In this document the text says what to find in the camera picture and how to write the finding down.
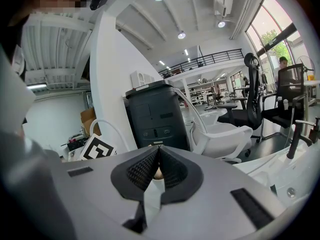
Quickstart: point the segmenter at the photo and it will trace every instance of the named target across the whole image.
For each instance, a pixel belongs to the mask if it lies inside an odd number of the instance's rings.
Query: gray container
[[[174,88],[164,80],[125,93],[138,148],[166,145],[189,151],[189,140]]]

